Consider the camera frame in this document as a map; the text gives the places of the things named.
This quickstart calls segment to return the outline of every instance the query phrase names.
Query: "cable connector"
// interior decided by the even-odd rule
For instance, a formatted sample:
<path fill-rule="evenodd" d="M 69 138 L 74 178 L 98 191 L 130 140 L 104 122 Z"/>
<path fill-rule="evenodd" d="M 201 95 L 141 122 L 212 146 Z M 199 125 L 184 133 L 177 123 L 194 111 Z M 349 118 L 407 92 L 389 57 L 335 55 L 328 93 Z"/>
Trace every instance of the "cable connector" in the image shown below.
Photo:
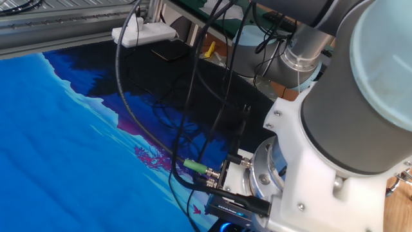
<path fill-rule="evenodd" d="M 211 168 L 208 168 L 208 169 L 206 170 L 206 175 L 208 175 L 208 176 L 210 176 L 210 177 L 213 177 L 213 178 L 216 178 L 216 179 L 219 179 L 219 177 L 220 177 L 220 172 L 215 171 L 215 170 L 213 170 L 213 169 L 211 169 Z"/>
<path fill-rule="evenodd" d="M 243 157 L 242 161 L 240 162 L 240 165 L 242 167 L 245 167 L 245 168 L 251 168 L 252 167 L 252 163 L 251 163 L 250 159 L 248 159 L 246 157 Z"/>
<path fill-rule="evenodd" d="M 185 159 L 185 162 L 183 163 L 183 165 L 186 168 L 192 169 L 195 172 L 198 172 L 200 174 L 206 174 L 207 175 L 207 170 L 208 167 L 206 165 L 203 164 L 199 164 L 193 160 L 189 160 L 189 159 Z"/>
<path fill-rule="evenodd" d="M 218 183 L 213 178 L 209 178 L 206 181 L 206 186 L 210 188 L 216 188 L 218 187 Z"/>
<path fill-rule="evenodd" d="M 250 161 L 250 159 L 246 158 L 246 157 L 242 157 L 239 154 L 227 154 L 226 159 L 229 162 L 233 162 L 237 165 L 243 166 L 244 168 L 251 168 L 252 167 L 252 163 Z"/>
<path fill-rule="evenodd" d="M 197 177 L 194 179 L 194 181 L 195 181 L 195 183 L 197 183 L 197 184 L 207 185 L 208 179 L 207 179 L 206 177 L 200 175 L 200 176 L 197 176 Z"/>

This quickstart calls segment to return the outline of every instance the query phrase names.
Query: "cable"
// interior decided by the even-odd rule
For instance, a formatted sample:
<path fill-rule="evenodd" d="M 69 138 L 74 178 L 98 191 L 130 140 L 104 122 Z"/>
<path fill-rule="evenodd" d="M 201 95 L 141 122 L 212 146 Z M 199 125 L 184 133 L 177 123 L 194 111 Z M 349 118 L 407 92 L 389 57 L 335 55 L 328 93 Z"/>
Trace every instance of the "cable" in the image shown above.
<path fill-rule="evenodd" d="M 234 5 L 234 2 L 235 2 L 235 0 L 231 0 L 226 6 L 224 6 L 224 7 L 218 12 L 218 14 L 221 13 L 222 10 L 224 10 L 224 9 L 226 9 L 226 8 L 229 9 L 232 5 Z M 213 22 L 215 22 L 215 20 L 217 20 L 217 18 L 218 18 L 218 17 L 216 17 L 215 15 L 214 15 L 214 16 L 211 15 L 211 18 L 209 19 L 209 21 L 210 21 L 211 24 L 212 24 Z M 206 30 L 202 30 L 202 33 L 199 34 L 199 36 L 201 35 L 201 37 L 200 37 L 201 39 L 200 39 L 200 41 L 197 42 L 198 44 L 203 44 L 206 31 L 207 31 L 207 29 L 206 29 Z M 196 41 L 195 41 L 195 43 L 193 44 L 193 47 L 198 47 L 198 44 L 196 44 Z M 194 63 L 195 63 L 195 65 L 194 65 L 194 74 L 196 74 L 196 75 L 198 76 L 200 82 L 204 85 L 204 87 L 206 87 L 206 89 L 207 89 L 215 98 L 217 98 L 217 100 L 221 101 L 223 104 L 225 104 L 226 106 L 228 106 L 228 107 L 230 107 L 230 108 L 236 108 L 233 104 L 229 103 L 229 102 L 226 101 L 224 98 L 220 97 L 214 90 L 212 90 L 212 88 L 205 82 L 204 78 L 201 76 L 201 73 L 200 73 L 199 69 L 197 69 L 198 59 L 196 58 L 197 54 L 200 53 L 200 50 L 201 50 L 201 48 L 198 49 L 197 52 L 194 52 L 194 53 L 193 53 L 193 59 L 194 59 Z"/>
<path fill-rule="evenodd" d="M 123 24 L 123 27 L 120 31 L 120 35 L 118 38 L 118 43 L 117 43 L 117 47 L 116 47 L 116 57 L 115 57 L 115 69 L 116 69 L 116 80 L 117 80 L 117 86 L 118 86 L 118 90 L 119 90 L 119 94 L 120 97 L 122 98 L 122 101 L 127 109 L 127 111 L 129 112 L 130 116 L 133 118 L 133 120 L 139 125 L 139 127 L 146 133 L 148 134 L 148 136 L 150 136 L 150 138 L 152 138 L 155 142 L 157 142 L 165 151 L 172 153 L 171 150 L 164 145 L 162 142 L 160 142 L 153 134 L 150 133 L 150 131 L 148 131 L 143 124 L 136 118 L 135 114 L 133 113 L 133 111 L 131 110 L 131 108 L 129 107 L 126 97 L 124 95 L 123 92 L 123 88 L 122 88 L 122 84 L 121 84 L 121 80 L 120 80 L 120 64 L 119 64 L 119 60 L 120 60 L 120 49 L 121 49 L 121 44 L 122 44 L 122 40 L 123 40 L 123 36 L 124 36 L 124 32 L 126 31 L 126 27 L 128 22 L 130 21 L 131 16 L 133 15 L 133 12 L 136 11 L 137 6 L 140 4 L 141 0 L 136 0 L 136 3 L 133 5 L 131 11 L 129 12 L 129 14 L 126 17 L 126 20 Z M 173 155 L 173 159 L 174 159 L 174 169 L 176 170 L 176 159 L 179 159 L 179 161 L 184 162 L 184 160 L 182 158 L 180 158 L 179 156 L 177 156 L 177 154 Z M 180 205 L 176 194 L 174 192 L 174 189 L 172 188 L 171 185 L 171 175 L 172 175 L 172 171 L 169 174 L 169 185 L 171 188 L 171 192 L 173 194 L 174 199 L 176 200 L 177 204 L 179 205 L 179 208 L 185 213 L 186 217 L 189 219 L 189 222 L 191 223 L 193 229 L 195 230 L 195 232 L 199 232 L 200 230 L 198 229 L 197 225 L 193 222 L 193 220 L 188 216 L 188 214 L 184 211 L 183 206 Z"/>
<path fill-rule="evenodd" d="M 257 26 L 262 32 L 267 33 L 268 30 L 265 30 L 265 29 L 262 27 L 261 23 L 260 23 L 260 19 L 259 19 L 259 17 L 258 17 L 258 13 L 257 13 L 257 11 L 256 11 L 256 5 L 257 5 L 257 3 L 253 3 L 253 5 L 252 5 L 253 19 L 255 20 L 256 26 Z"/>
<path fill-rule="evenodd" d="M 117 88 L 118 88 L 118 92 L 120 97 L 122 98 L 122 101 L 124 103 L 124 106 L 126 107 L 127 112 L 129 112 L 130 116 L 132 117 L 132 119 L 136 122 L 136 124 L 138 124 L 138 126 L 143 130 L 144 133 L 146 133 L 151 139 L 153 139 L 153 141 L 157 144 L 159 144 L 166 152 L 173 154 L 172 150 L 170 150 L 163 142 L 161 142 L 160 140 L 158 140 L 150 131 L 148 131 L 146 129 L 146 127 L 136 118 L 135 114 L 133 113 L 133 111 L 131 110 L 129 104 L 127 103 L 126 97 L 124 95 L 123 92 L 123 87 L 122 87 L 122 82 L 120 80 L 120 50 L 121 50 L 121 46 L 122 46 L 122 41 L 123 41 L 123 36 L 124 36 L 124 32 L 126 31 L 126 27 L 127 24 L 130 21 L 131 16 L 133 15 L 133 13 L 136 11 L 137 6 L 140 4 L 141 0 L 136 0 L 136 3 L 133 5 L 131 11 L 129 12 L 129 14 L 126 17 L 126 20 L 124 21 L 123 27 L 120 31 L 120 35 L 118 38 L 118 43 L 116 46 L 116 57 L 115 57 L 115 70 L 116 70 L 116 82 L 117 82 Z M 176 156 L 176 159 L 178 159 L 180 162 L 184 162 L 184 160 L 179 157 Z"/>
<path fill-rule="evenodd" d="M 179 174 L 177 172 L 177 169 L 176 169 L 178 141 L 179 141 L 180 134 L 183 130 L 184 122 L 185 122 L 185 119 L 186 119 L 187 108 L 188 108 L 189 101 L 190 101 L 190 98 L 191 98 L 194 77 L 195 77 L 195 74 L 196 74 L 196 68 L 197 68 L 198 60 L 199 60 L 199 56 L 200 56 L 200 51 L 199 50 L 201 50 L 201 46 L 199 46 L 199 44 L 203 43 L 205 33 L 207 32 L 207 29 L 211 26 L 211 24 L 213 22 L 215 22 L 215 20 L 217 20 L 217 18 L 220 17 L 225 11 L 227 11 L 233 4 L 234 4 L 234 1 L 231 1 L 230 3 L 225 5 L 216 15 L 211 17 L 207 21 L 205 26 L 202 28 L 201 33 L 198 34 L 198 36 L 196 37 L 196 40 L 194 42 L 194 45 L 195 45 L 194 47 L 197 48 L 198 51 L 194 54 L 194 58 L 196 60 L 194 62 L 194 70 L 193 70 L 193 73 L 192 73 L 190 88 L 189 88 L 189 92 L 187 94 L 187 99 L 186 99 L 185 108 L 184 108 L 184 111 L 183 111 L 182 120 L 180 121 L 179 132 L 178 132 L 178 134 L 176 136 L 176 139 L 175 139 L 175 142 L 174 142 L 171 171 L 172 171 L 172 174 L 175 177 L 175 179 L 185 188 L 189 188 L 189 189 L 195 190 L 195 191 L 202 191 L 202 192 L 205 192 L 205 193 L 210 193 L 210 194 L 213 194 L 213 195 L 217 195 L 217 196 L 232 199 L 236 203 L 243 205 L 246 209 L 250 210 L 251 212 L 257 213 L 257 214 L 262 214 L 262 215 L 265 216 L 265 215 L 268 215 L 268 211 L 270 209 L 270 203 L 269 202 L 267 202 L 265 200 L 262 200 L 260 198 L 257 198 L 257 197 L 252 197 L 252 196 L 247 196 L 246 197 L 246 196 L 243 196 L 243 195 L 238 195 L 238 194 L 233 194 L 233 193 L 230 193 L 230 192 L 227 192 L 227 191 L 223 191 L 222 189 L 210 188 L 210 187 L 203 186 L 203 185 L 198 185 L 198 184 L 191 184 L 190 182 L 187 182 L 186 180 L 181 178 L 181 176 L 179 176 Z"/>
<path fill-rule="evenodd" d="M 256 46 L 255 48 L 255 53 L 259 54 L 262 52 L 262 50 L 264 48 L 266 48 L 267 44 L 273 39 L 275 38 L 275 34 L 277 33 L 277 29 L 280 27 L 280 25 L 282 24 L 283 20 L 285 19 L 285 15 L 282 15 L 281 17 L 281 21 L 275 26 L 275 28 L 272 30 L 272 33 L 269 35 L 268 39 L 264 39 L 262 41 L 262 43 L 260 43 L 259 45 Z"/>
<path fill-rule="evenodd" d="M 228 64 L 228 62 L 229 62 L 229 46 L 228 46 L 228 38 L 227 38 L 226 30 L 225 30 L 225 17 L 226 17 L 226 12 L 223 14 L 222 23 L 221 23 L 221 24 L 222 24 L 222 28 L 223 28 L 223 34 L 225 35 L 225 40 L 226 40 L 226 68 L 225 68 L 225 73 L 223 74 L 223 80 L 224 80 L 224 78 L 226 77 L 226 74 L 227 74 L 227 64 Z M 219 123 L 219 120 L 220 120 L 220 118 L 221 118 L 221 115 L 222 115 L 224 109 L 225 109 L 225 105 L 223 104 L 222 107 L 221 107 L 220 110 L 219 110 L 219 113 L 218 113 L 218 116 L 216 117 L 216 120 L 214 121 L 214 123 L 213 123 L 213 125 L 212 125 L 211 131 L 209 132 L 209 136 L 206 138 L 206 141 L 205 141 L 205 143 L 203 144 L 203 146 L 202 146 L 202 148 L 201 148 L 201 151 L 199 152 L 198 160 L 197 160 L 198 163 L 201 163 L 201 159 L 203 158 L 203 154 L 205 153 L 205 150 L 206 150 L 207 145 L 208 145 L 209 142 L 212 140 L 214 131 L 216 130 L 216 127 L 217 127 L 217 125 L 218 125 L 218 123 Z M 189 205 L 190 205 L 190 201 L 191 201 L 191 199 L 192 199 L 193 194 L 194 194 L 194 190 L 191 191 L 191 194 L 189 195 L 189 198 L 187 199 L 186 211 L 187 211 L 188 214 L 189 214 Z"/>
<path fill-rule="evenodd" d="M 32 10 L 34 8 L 37 8 L 37 7 L 41 6 L 42 3 L 43 3 L 43 0 L 38 0 L 37 3 L 35 3 L 34 5 L 29 6 L 27 8 L 18 8 L 19 9 L 18 11 L 13 10 L 12 12 L 9 12 L 9 10 L 11 10 L 11 9 L 3 10 L 2 12 L 0 12 L 0 16 L 10 16 L 10 15 L 16 15 L 16 14 L 20 14 L 20 13 L 23 13 L 23 12 L 27 12 L 29 10 Z"/>
<path fill-rule="evenodd" d="M 165 20 L 165 17 L 163 17 L 162 12 L 160 12 L 160 19 L 162 20 L 162 22 L 163 22 L 164 24 L 166 24 L 166 20 Z"/>

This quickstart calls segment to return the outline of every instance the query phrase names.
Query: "gray pole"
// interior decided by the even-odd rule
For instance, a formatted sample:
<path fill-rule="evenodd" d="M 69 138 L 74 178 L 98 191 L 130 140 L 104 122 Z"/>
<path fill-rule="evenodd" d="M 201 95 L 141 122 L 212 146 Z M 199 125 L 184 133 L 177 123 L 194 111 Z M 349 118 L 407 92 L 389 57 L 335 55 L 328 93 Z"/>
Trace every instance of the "gray pole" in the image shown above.
<path fill-rule="evenodd" d="M 277 51 L 276 57 L 265 73 L 265 78 L 295 88 L 305 82 L 319 64 L 319 54 L 331 36 L 301 24 L 285 48 L 285 43 Z"/>

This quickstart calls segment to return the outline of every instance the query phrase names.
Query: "table surface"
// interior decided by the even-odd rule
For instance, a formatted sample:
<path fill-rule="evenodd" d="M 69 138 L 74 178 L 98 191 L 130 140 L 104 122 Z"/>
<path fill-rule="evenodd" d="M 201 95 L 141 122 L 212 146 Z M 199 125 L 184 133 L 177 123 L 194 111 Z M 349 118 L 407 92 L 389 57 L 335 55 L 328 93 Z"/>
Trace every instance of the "table surface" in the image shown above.
<path fill-rule="evenodd" d="M 121 72 L 136 117 L 171 147 L 191 65 L 189 57 L 168 63 L 151 51 L 164 42 L 123 49 Z M 2 74 L 12 77 L 0 85 L 8 99 L 0 102 L 0 231 L 192 231 L 169 189 L 170 155 L 131 120 L 117 94 L 115 47 L 108 41 L 0 61 Z M 220 90 L 215 79 L 224 69 L 201 61 L 200 70 Z M 162 95 L 174 80 L 169 107 L 156 108 L 146 90 Z M 195 88 L 179 146 L 190 159 L 197 158 L 196 146 L 209 136 L 221 106 L 199 84 Z M 261 98 L 252 102 L 241 145 L 254 151 L 273 136 L 261 126 L 272 102 L 236 76 L 231 90 L 241 95 L 240 106 Z M 240 119 L 238 111 L 225 111 L 202 163 L 219 169 Z M 190 191 L 172 183 L 186 207 Z M 216 219 L 205 213 L 207 197 L 195 193 L 189 205 L 202 231 Z"/>

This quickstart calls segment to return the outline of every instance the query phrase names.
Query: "black phone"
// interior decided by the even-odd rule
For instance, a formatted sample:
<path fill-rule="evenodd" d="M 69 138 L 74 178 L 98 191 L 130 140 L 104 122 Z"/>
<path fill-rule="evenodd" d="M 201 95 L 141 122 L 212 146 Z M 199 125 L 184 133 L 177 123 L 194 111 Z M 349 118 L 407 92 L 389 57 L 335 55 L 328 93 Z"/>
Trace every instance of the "black phone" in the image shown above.
<path fill-rule="evenodd" d="M 153 48 L 152 52 L 166 61 L 173 61 L 185 55 L 189 55 L 191 47 L 187 43 L 177 39 Z"/>

